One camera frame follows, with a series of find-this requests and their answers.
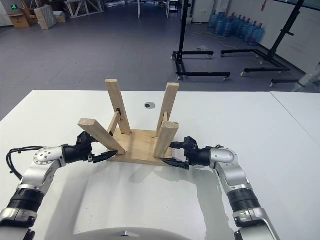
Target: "metal frame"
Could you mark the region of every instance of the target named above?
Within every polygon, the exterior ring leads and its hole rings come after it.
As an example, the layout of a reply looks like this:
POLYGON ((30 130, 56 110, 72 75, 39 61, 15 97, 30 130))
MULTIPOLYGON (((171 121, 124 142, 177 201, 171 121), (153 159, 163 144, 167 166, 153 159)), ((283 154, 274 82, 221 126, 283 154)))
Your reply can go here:
POLYGON ((139 19, 141 16, 141 3, 145 3, 146 1, 145 0, 134 0, 134 1, 131 1, 130 4, 135 3, 135 2, 138 6, 138 19, 139 19))
POLYGON ((167 2, 167 4, 166 4, 165 14, 166 14, 166 18, 168 19, 170 13, 177 13, 178 12, 177 3, 179 3, 179 1, 178 0, 167 0, 166 2, 167 2))
POLYGON ((276 84, 295 84, 298 82, 299 82, 298 79, 282 79, 282 78, 281 79, 272 79, 269 87, 273 88, 273 86, 276 84))
POLYGON ((271 63, 274 67, 261 67, 261 68, 245 68, 244 71, 241 73, 241 77, 244 77, 246 73, 251 72, 282 72, 282 71, 290 71, 291 69, 283 65, 282 63, 276 61, 274 56, 276 55, 277 48, 279 47, 280 43, 282 42, 283 38, 286 34, 290 36, 294 36, 293 33, 290 32, 291 27, 295 23, 298 15, 300 14, 300 8, 304 4, 305 0, 299 0, 296 4, 295 8, 293 9, 289 19, 287 20, 286 24, 284 25, 283 29, 281 30, 280 35, 278 36, 277 40, 275 41, 272 48, 268 51, 267 54, 263 53, 258 49, 240 49, 240 50, 222 50, 221 57, 224 57, 225 54, 231 53, 255 53, 257 57, 262 57, 262 61, 260 62, 261 65, 264 64, 264 61, 271 63))
POLYGON ((101 0, 97 0, 98 6, 96 6, 93 2, 91 2, 91 0, 68 0, 68 1, 65 1, 64 3, 66 4, 67 8, 69 9, 69 12, 71 14, 71 16, 70 16, 71 19, 80 18, 80 17, 92 15, 92 14, 99 14, 99 13, 104 12, 102 5, 101 5, 101 0), (89 12, 87 2, 97 11, 96 12, 89 12), (72 7, 70 6, 71 3, 79 3, 75 13, 72 11, 72 7), (79 11, 80 11, 83 4, 85 7, 86 14, 79 16, 78 14, 79 14, 79 11))
POLYGON ((186 71, 185 64, 183 61, 184 55, 207 55, 208 59, 211 59, 211 56, 214 54, 213 51, 183 51, 185 34, 186 34, 186 25, 187 25, 187 14, 188 14, 189 0, 184 0, 183 10, 182 10, 182 26, 180 33, 180 43, 179 51, 174 51, 171 60, 175 61, 176 66, 176 79, 180 80, 181 76, 224 76, 223 80, 227 80, 231 75, 230 72, 226 71, 186 71))
POLYGON ((37 8, 40 8, 40 4, 38 2, 38 0, 31 0, 31 3, 30 3, 30 8, 32 8, 32 5, 35 3, 36 7, 37 8))

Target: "wooden frame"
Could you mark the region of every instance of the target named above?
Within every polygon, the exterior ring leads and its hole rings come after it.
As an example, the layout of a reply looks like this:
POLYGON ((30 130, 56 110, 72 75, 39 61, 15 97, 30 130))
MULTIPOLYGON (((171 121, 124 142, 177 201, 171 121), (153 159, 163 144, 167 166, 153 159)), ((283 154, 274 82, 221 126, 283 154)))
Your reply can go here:
POLYGON ((106 79, 105 85, 114 109, 108 130, 95 119, 81 118, 78 125, 107 149, 118 151, 108 161, 168 166, 161 159, 172 158, 169 146, 179 129, 177 122, 169 121, 179 84, 166 86, 156 131, 131 129, 118 80, 106 79))

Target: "white wall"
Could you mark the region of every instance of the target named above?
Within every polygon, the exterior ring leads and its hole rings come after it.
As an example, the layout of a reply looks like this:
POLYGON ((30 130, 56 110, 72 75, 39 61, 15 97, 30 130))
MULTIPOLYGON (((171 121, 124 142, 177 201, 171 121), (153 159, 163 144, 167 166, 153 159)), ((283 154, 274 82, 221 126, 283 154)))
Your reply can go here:
POLYGON ((12 26, 12 22, 10 18, 7 16, 7 12, 2 5, 2 2, 0 2, 0 27, 2 26, 12 26))
MULTIPOLYGON (((269 0, 264 11, 261 11, 264 2, 231 0, 228 15, 235 12, 237 16, 263 23, 265 35, 261 45, 270 49, 295 6, 269 0)), ((302 7, 300 12, 290 31, 294 36, 286 35, 276 54, 307 73, 313 71, 320 62, 320 11, 302 7)))

